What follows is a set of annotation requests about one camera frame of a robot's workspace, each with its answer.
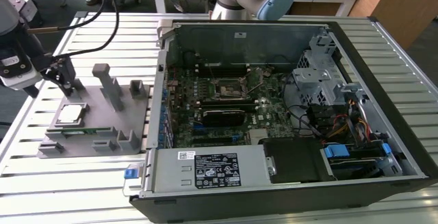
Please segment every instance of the green circuit board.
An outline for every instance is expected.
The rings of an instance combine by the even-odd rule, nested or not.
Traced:
[[[227,86],[238,86],[238,78],[199,78],[194,70],[175,70],[169,73],[169,76],[175,77],[169,81],[173,148],[202,146],[196,145],[194,140],[223,137],[234,138],[232,145],[250,145],[250,129],[266,129],[268,137],[294,136],[292,123],[280,96],[284,74],[266,74],[268,76],[262,78],[263,73],[266,73],[264,68],[251,68],[244,81],[240,79],[246,98],[258,103],[255,113],[244,114],[244,122],[240,126],[214,128],[203,127],[196,102],[232,97],[234,94],[218,95],[220,92],[218,85],[230,82]]]

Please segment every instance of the blue tab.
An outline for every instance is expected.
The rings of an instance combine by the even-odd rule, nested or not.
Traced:
[[[383,144],[382,144],[382,148],[383,148],[384,153],[386,153],[387,155],[391,154],[392,150],[391,150],[391,147],[390,147],[390,145],[388,145],[387,143],[383,143]]]
[[[137,169],[125,169],[124,170],[124,179],[136,179],[139,177]]]
[[[344,145],[328,145],[324,149],[323,149],[324,153],[326,153],[326,157],[340,157],[340,156],[350,156],[348,150],[347,150],[347,146]]]
[[[334,154],[331,153],[330,148],[323,148],[323,151],[324,151],[324,153],[326,153],[326,157],[327,157],[327,158],[334,157]]]

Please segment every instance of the power supply label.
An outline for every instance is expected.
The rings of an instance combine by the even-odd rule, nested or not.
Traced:
[[[195,156],[195,186],[198,189],[242,186],[236,153]]]

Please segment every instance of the metal table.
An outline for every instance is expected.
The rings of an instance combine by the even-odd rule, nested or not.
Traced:
[[[72,25],[88,19],[91,15],[92,13],[87,18],[75,18]],[[155,28],[161,18],[207,19],[207,16],[121,14],[119,34],[108,47],[72,59],[84,85],[99,84],[91,73],[95,63],[111,65],[111,75],[117,77],[121,85],[132,78],[140,78],[144,83],[153,84],[157,55]],[[288,16],[283,19],[306,21],[308,18]],[[413,60],[394,43],[379,23],[372,23],[366,18],[348,17],[311,17],[311,20],[338,21],[422,144],[438,162],[438,91]],[[100,46],[112,32],[113,24],[115,15],[104,13],[95,22],[65,33],[56,53]],[[352,73],[346,62],[344,65],[347,72]],[[123,171],[128,164],[143,160],[143,154],[60,159],[39,159],[35,156],[63,97],[53,84],[43,82],[39,88],[41,93],[37,99],[27,99],[0,144],[1,223],[149,223],[121,193]],[[395,195],[363,208],[203,223],[435,223],[437,186]]]

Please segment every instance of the screw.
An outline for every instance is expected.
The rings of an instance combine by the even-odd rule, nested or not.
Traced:
[[[274,170],[272,167],[267,167],[267,173],[268,173],[270,175],[275,175],[275,170]]]

